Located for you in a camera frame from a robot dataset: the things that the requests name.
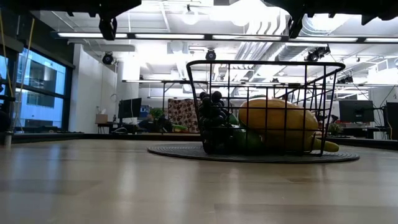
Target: security camera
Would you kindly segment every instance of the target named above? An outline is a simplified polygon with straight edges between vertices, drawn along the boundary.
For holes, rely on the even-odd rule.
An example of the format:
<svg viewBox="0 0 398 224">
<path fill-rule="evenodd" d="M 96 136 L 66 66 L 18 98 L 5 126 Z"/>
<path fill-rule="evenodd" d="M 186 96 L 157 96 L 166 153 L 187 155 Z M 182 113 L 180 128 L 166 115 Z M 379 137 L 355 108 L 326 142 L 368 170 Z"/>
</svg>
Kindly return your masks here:
<svg viewBox="0 0 398 224">
<path fill-rule="evenodd" d="M 114 63 L 114 57 L 112 56 L 112 52 L 106 52 L 104 57 L 102 58 L 102 62 L 105 65 L 112 65 Z"/>
<path fill-rule="evenodd" d="M 214 49 L 207 50 L 206 60 L 216 60 L 216 52 Z"/>
</svg>

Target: patterned panel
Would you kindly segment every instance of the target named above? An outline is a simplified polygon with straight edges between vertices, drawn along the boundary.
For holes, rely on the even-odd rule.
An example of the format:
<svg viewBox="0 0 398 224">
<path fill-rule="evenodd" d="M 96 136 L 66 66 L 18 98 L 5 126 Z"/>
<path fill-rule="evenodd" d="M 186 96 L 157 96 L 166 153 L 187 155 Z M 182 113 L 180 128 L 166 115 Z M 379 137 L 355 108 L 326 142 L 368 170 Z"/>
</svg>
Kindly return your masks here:
<svg viewBox="0 0 398 224">
<path fill-rule="evenodd" d="M 193 99 L 169 99 L 168 115 L 173 124 L 188 128 L 190 133 L 199 133 L 198 120 Z"/>
</svg>

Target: potted plant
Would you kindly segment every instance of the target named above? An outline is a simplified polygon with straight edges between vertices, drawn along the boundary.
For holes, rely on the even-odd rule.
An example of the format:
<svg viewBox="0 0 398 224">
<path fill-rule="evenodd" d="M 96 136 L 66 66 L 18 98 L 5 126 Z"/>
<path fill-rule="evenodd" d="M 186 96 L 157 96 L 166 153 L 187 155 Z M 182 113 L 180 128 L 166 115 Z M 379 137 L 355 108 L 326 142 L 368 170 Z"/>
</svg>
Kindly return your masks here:
<svg viewBox="0 0 398 224">
<path fill-rule="evenodd" d="M 337 136 L 343 129 L 336 123 L 329 124 L 328 132 L 331 136 Z"/>
<path fill-rule="evenodd" d="M 160 108 L 153 108 L 149 111 L 149 114 L 157 121 L 163 115 L 163 111 Z"/>
</svg>

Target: computer monitor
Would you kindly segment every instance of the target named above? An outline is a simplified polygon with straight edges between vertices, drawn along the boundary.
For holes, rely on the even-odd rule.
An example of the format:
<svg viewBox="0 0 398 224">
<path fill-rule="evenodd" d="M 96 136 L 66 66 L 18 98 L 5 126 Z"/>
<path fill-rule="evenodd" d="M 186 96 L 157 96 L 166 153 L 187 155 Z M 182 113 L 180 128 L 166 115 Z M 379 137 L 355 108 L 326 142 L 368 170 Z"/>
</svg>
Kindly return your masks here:
<svg viewBox="0 0 398 224">
<path fill-rule="evenodd" d="M 118 118 L 138 118 L 141 109 L 141 98 L 121 100 L 119 102 Z"/>
<path fill-rule="evenodd" d="M 373 101 L 340 100 L 340 121 L 372 122 L 374 121 Z"/>
</svg>

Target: table surface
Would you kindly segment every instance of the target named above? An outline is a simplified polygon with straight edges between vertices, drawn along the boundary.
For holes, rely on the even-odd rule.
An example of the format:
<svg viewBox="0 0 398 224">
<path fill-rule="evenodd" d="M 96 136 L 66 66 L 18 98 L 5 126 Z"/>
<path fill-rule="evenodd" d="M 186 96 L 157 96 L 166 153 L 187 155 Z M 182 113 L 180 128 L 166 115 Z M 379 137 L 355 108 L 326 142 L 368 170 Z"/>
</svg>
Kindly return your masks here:
<svg viewBox="0 0 398 224">
<path fill-rule="evenodd" d="M 343 146 L 361 158 L 337 164 L 196 161 L 146 151 L 164 143 L 1 149 L 0 223 L 398 223 L 395 151 Z"/>
</svg>

